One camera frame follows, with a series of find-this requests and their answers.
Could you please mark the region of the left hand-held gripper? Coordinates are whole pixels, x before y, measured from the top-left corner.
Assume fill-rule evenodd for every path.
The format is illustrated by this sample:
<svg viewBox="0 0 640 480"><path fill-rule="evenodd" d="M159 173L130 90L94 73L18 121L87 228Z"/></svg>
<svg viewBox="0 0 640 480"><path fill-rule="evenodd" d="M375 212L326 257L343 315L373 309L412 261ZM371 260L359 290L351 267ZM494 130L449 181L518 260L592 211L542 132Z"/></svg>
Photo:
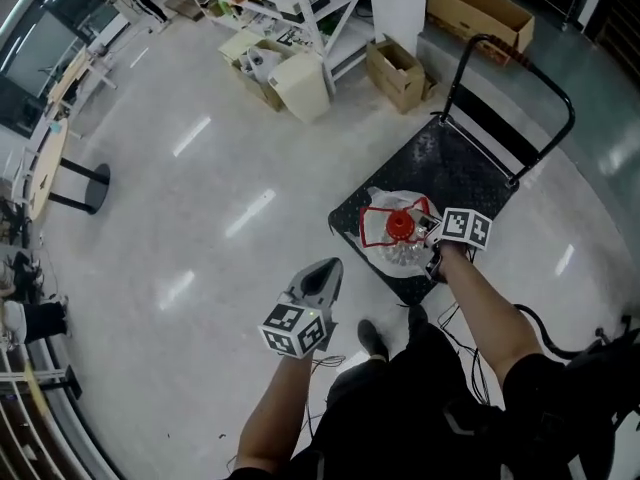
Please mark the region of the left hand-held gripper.
<svg viewBox="0 0 640 480"><path fill-rule="evenodd" d="M281 355L303 359L326 351L337 324L332 306L344 275L338 257L326 258L300 270L258 326L265 345Z"/></svg>

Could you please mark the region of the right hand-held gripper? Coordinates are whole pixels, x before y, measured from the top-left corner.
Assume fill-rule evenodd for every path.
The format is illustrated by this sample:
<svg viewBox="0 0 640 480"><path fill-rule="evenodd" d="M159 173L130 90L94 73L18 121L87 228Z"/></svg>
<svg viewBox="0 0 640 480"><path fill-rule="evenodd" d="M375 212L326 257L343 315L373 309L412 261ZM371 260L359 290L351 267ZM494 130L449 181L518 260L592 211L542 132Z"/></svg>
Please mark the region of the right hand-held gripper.
<svg viewBox="0 0 640 480"><path fill-rule="evenodd" d="M476 210L446 208L441 218L417 208L410 209L408 214L417 226L433 227L424 236L425 246L432 251L432 257L424 269L430 280L439 280L441 242L456 242L467 250L485 250L489 243L493 221Z"/></svg>

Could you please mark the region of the clear water jug red cap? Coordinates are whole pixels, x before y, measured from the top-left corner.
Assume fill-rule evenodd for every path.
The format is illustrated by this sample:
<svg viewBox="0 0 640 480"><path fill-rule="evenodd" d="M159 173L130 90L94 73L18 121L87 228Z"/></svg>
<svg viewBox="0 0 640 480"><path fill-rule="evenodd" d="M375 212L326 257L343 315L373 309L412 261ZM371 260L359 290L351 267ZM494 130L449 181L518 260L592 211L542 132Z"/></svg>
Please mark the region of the clear water jug red cap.
<svg viewBox="0 0 640 480"><path fill-rule="evenodd" d="M371 201L360 209L357 243L369 263L395 279L424 275L432 257L424 236L430 227L417 226L408 211L417 208L433 217L441 212L424 194L369 187Z"/></svg>

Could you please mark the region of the black platform cart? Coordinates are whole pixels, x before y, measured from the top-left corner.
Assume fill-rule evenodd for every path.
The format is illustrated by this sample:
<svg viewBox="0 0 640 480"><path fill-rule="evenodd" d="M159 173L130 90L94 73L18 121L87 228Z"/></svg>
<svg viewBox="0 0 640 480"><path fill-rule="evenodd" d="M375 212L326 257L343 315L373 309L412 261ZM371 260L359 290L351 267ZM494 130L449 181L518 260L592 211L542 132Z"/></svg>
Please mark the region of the black platform cart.
<svg viewBox="0 0 640 480"><path fill-rule="evenodd" d="M527 57L517 61L537 76L565 104L568 120L542 149L537 149L487 103L461 82L476 44L495 43L486 34L472 37L464 50L443 111L419 130L383 166L328 216L337 231L397 295L403 304L420 304L437 280L423 276L395 279L373 267L361 252L360 209L371 199L369 187L412 191L428 197L443 216L446 208L467 208L494 221L520 179L548 155L572 130L575 112L565 92Z"/></svg>

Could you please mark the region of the person's right forearm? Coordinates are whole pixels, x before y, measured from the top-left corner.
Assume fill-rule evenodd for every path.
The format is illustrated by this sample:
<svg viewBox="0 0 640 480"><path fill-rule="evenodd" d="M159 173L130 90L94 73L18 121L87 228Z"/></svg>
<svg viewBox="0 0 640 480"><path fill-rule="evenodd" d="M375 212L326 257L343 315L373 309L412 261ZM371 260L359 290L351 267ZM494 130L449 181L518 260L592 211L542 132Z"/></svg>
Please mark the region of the person's right forearm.
<svg viewBox="0 0 640 480"><path fill-rule="evenodd" d="M460 245L442 242L440 273L460 306L480 354L503 384L522 358L541 346L524 315L506 300L467 258Z"/></svg>

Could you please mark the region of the person's left forearm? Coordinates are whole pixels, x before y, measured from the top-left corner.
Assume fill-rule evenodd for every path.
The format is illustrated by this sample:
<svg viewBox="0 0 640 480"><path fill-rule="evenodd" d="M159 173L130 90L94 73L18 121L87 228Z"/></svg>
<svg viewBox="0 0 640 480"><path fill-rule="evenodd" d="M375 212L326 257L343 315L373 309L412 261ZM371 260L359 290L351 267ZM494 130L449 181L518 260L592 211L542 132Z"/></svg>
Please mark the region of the person's left forearm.
<svg viewBox="0 0 640 480"><path fill-rule="evenodd" d="M302 429L313 356L283 357L240 435L234 470L275 474L288 463Z"/></svg>

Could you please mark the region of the person's left black shoe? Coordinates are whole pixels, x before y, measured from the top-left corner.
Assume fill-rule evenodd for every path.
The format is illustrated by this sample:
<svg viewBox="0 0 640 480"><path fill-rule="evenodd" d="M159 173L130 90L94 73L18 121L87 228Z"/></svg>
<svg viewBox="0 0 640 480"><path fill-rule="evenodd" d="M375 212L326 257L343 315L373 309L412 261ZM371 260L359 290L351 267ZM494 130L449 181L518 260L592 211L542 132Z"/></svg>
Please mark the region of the person's left black shoe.
<svg viewBox="0 0 640 480"><path fill-rule="evenodd" d="M362 319L357 326L358 340L372 360L389 361L389 350L376 326L368 319Z"/></svg>

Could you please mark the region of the person's black clothed body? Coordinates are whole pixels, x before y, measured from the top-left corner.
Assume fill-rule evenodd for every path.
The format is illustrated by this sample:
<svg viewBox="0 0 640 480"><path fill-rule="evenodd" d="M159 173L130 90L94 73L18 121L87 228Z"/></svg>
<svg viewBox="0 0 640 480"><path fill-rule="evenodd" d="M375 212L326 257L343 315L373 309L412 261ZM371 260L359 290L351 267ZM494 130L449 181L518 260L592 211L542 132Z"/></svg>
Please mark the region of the person's black clothed body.
<svg viewBox="0 0 640 480"><path fill-rule="evenodd" d="M479 403L447 337L426 325L370 379L327 399L310 444L275 474L228 480L575 480L556 439L565 364L520 359L502 407Z"/></svg>

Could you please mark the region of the small open cardboard box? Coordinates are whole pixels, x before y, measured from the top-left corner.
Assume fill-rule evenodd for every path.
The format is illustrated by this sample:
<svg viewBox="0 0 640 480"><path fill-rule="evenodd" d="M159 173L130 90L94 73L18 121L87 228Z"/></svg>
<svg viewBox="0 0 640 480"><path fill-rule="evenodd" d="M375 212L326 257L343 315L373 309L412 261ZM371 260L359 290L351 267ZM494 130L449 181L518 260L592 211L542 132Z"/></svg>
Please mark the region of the small open cardboard box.
<svg viewBox="0 0 640 480"><path fill-rule="evenodd" d="M390 38L367 45L366 69L374 86L400 114L430 99L438 85L416 57Z"/></svg>

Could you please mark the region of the cream plastic appliance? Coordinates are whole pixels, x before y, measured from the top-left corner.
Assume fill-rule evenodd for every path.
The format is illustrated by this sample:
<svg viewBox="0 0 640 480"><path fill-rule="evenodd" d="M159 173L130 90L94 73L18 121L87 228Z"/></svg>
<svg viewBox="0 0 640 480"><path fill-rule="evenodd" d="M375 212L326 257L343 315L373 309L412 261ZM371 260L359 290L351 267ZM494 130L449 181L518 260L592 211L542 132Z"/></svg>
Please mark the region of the cream plastic appliance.
<svg viewBox="0 0 640 480"><path fill-rule="evenodd" d="M315 54L298 53L278 64L268 77L287 109L310 124L330 108L322 63Z"/></svg>

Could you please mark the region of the printed cardboard box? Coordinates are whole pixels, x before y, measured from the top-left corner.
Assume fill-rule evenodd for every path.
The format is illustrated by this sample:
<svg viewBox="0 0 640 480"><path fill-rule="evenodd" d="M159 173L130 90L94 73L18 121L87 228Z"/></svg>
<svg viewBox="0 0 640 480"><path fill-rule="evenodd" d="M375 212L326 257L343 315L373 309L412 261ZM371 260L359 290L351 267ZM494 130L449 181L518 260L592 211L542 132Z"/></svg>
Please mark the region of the printed cardboard box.
<svg viewBox="0 0 640 480"><path fill-rule="evenodd" d="M258 45L256 45L256 47L267 48L267 49L282 53L284 56L284 59L280 64L282 64L285 60L289 59L294 55L294 51L292 51L290 48L287 48L286 46L280 43L267 40L267 39L264 39L263 41L261 41ZM267 106L269 106L271 109L275 110L276 112L280 111L284 107L284 103L282 102L282 99L277 94L275 89L270 85L269 78L266 84L259 84L256 81L252 80L240 70L239 59L234 61L230 65L230 68L233 74L235 75L236 79L243 85L243 87L250 94L257 97L259 100L264 102Z"/></svg>

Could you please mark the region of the large open cardboard box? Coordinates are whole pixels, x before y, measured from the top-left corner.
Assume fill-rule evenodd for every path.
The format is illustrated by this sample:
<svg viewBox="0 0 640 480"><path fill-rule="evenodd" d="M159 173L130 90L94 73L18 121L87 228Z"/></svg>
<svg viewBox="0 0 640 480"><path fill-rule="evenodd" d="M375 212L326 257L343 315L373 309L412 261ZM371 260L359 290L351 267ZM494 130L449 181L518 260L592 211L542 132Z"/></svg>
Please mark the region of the large open cardboard box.
<svg viewBox="0 0 640 480"><path fill-rule="evenodd" d="M426 15L464 41L478 34L495 37L495 43L483 41L476 47L502 66L525 60L534 36L534 15L510 0L427 0Z"/></svg>

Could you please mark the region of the white plastic bag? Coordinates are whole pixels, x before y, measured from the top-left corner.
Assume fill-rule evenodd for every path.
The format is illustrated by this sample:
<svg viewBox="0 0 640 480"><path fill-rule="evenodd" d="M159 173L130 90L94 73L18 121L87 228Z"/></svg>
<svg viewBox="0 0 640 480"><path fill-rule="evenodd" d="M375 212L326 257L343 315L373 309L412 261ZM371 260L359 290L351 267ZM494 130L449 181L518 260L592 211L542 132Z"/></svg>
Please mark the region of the white plastic bag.
<svg viewBox="0 0 640 480"><path fill-rule="evenodd" d="M283 59L280 52L253 46L239 57L240 70L257 83L266 84L270 73Z"/></svg>

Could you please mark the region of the white metal shelf rack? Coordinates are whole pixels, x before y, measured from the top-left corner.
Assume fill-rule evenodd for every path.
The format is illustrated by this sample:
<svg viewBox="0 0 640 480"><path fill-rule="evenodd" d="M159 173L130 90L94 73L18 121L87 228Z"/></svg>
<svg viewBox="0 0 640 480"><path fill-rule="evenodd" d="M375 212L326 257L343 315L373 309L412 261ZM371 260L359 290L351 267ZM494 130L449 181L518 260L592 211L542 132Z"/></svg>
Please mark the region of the white metal shelf rack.
<svg viewBox="0 0 640 480"><path fill-rule="evenodd" d="M193 0L208 21L269 39L293 53L314 53L322 63L330 95L336 82L364 61L374 39L362 0Z"/></svg>

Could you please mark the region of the dark grey worn equipment pack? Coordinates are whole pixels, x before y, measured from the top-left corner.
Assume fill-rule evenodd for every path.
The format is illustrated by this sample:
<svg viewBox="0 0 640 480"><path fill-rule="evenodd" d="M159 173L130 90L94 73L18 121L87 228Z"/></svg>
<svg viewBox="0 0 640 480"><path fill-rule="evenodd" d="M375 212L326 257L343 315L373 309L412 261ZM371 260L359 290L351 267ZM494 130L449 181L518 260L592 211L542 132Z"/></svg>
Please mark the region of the dark grey worn equipment pack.
<svg viewBox="0 0 640 480"><path fill-rule="evenodd" d="M640 415L640 328L607 340L598 339L576 352L544 340L556 356L568 361L556 389L564 428L556 439L570 460L575 480L608 480L615 454L615 435L627 416Z"/></svg>

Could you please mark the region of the pale stacked boxes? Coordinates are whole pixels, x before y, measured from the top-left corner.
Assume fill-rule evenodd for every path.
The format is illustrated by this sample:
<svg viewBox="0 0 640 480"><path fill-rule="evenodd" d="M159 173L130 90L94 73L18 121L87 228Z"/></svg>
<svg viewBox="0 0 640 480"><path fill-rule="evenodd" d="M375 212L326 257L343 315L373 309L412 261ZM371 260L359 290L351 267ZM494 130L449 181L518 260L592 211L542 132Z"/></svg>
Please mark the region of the pale stacked boxes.
<svg viewBox="0 0 640 480"><path fill-rule="evenodd" d="M250 30L241 30L224 42L218 48L218 52L231 65L245 54L250 47L258 45L263 40L264 37Z"/></svg>

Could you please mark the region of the brown wooden staircase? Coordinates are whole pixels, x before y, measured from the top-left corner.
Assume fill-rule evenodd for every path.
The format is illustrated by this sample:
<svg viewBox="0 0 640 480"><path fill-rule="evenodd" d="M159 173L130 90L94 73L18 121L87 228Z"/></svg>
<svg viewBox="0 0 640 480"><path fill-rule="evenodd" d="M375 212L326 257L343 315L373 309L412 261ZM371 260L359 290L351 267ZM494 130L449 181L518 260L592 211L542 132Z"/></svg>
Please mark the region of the brown wooden staircase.
<svg viewBox="0 0 640 480"><path fill-rule="evenodd" d="M584 33L640 79L640 0L599 0Z"/></svg>

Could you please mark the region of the round wooden table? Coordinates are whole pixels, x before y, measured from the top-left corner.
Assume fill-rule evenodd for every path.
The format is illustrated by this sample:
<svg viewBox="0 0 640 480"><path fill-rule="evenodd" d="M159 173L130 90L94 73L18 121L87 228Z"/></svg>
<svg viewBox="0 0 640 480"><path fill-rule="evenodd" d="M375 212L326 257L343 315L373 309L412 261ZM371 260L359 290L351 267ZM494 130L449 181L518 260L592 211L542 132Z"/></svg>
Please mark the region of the round wooden table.
<svg viewBox="0 0 640 480"><path fill-rule="evenodd" d="M49 124L49 133L36 157L25 203L26 213L32 222L40 217L48 202L83 211L89 215L95 215L105 202L111 182L109 165L101 163L95 169L89 169L64 158L63 152L70 135L71 129L67 118L52 121ZM83 201L53 192L55 177L60 168L88 180Z"/></svg>

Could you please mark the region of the light wooden desk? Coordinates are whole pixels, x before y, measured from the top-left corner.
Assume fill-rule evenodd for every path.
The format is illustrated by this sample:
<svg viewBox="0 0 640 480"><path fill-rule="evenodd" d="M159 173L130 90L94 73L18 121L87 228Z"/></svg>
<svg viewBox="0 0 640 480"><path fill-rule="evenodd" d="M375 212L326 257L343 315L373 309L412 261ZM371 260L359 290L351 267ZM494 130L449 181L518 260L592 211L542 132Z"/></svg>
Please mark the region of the light wooden desk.
<svg viewBox="0 0 640 480"><path fill-rule="evenodd" d="M118 89L109 77L111 69L86 46L83 46L76 56L71 60L67 68L61 75L58 82L54 84L47 95L47 106L45 110L45 120L48 125L58 121L58 115L62 108L68 110L68 114L73 112L74 107L67 103L64 98L75 82L80 83L87 72L97 75L98 78L113 90Z"/></svg>

